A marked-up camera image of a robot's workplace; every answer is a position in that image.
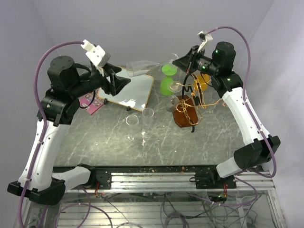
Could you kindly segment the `green plastic wine glass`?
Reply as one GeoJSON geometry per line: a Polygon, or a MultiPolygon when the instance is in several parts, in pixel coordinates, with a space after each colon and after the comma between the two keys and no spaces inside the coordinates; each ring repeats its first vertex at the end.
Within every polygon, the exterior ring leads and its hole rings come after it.
{"type": "Polygon", "coordinates": [[[165,64],[161,68],[165,77],[160,83],[160,93],[165,96],[172,95],[173,92],[169,90],[169,85],[173,82],[172,76],[177,73],[177,68],[173,64],[165,64]]]}

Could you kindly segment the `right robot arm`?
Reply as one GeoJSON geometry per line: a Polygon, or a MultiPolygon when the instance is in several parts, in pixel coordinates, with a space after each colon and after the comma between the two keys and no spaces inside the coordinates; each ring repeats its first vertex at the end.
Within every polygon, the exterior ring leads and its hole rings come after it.
{"type": "Polygon", "coordinates": [[[275,162],[275,152],[281,144],[279,137],[272,136],[259,120],[242,79],[233,71],[235,56],[234,46],[222,41],[217,43],[212,57],[206,57],[199,46],[193,46],[185,56],[172,62],[187,74],[198,71],[210,76],[211,86],[226,103],[241,131],[244,146],[232,158],[218,164],[217,172],[209,177],[215,188],[224,185],[228,176],[275,162]]]}

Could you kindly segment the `clear wine glass front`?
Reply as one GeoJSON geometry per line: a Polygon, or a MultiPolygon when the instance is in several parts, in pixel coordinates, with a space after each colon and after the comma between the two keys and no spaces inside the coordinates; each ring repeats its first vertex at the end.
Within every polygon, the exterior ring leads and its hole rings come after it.
{"type": "Polygon", "coordinates": [[[158,63],[149,60],[134,61],[126,64],[126,71],[129,77],[135,77],[147,74],[151,70],[160,67],[166,76],[172,76],[177,72],[177,67],[173,64],[173,61],[178,58],[177,54],[171,53],[164,62],[158,63]]]}

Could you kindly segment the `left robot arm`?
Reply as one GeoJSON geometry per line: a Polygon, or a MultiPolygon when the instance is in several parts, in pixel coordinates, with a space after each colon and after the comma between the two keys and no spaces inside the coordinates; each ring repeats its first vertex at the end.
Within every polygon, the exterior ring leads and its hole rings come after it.
{"type": "Polygon", "coordinates": [[[87,189],[97,183],[96,168],[79,164],[63,173],[53,173],[55,158],[73,117],[80,108],[79,98],[99,88],[117,95],[130,83],[118,76],[121,68],[105,64],[101,68],[77,64],[69,56],[54,58],[47,70],[51,88],[40,102],[37,131],[27,165],[17,181],[8,184],[7,191],[24,196],[42,205],[54,206],[65,192],[77,186],[87,189]]]}

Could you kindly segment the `orange plastic wine glass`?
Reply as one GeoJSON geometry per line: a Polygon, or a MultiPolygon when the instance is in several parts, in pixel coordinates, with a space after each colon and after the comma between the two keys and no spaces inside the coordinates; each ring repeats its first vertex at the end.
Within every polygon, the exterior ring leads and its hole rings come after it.
{"type": "Polygon", "coordinates": [[[207,74],[203,74],[203,75],[194,74],[194,76],[195,76],[195,79],[198,79],[198,82],[201,86],[201,91],[203,92],[203,91],[207,90],[208,84],[211,83],[210,76],[207,74]]]}

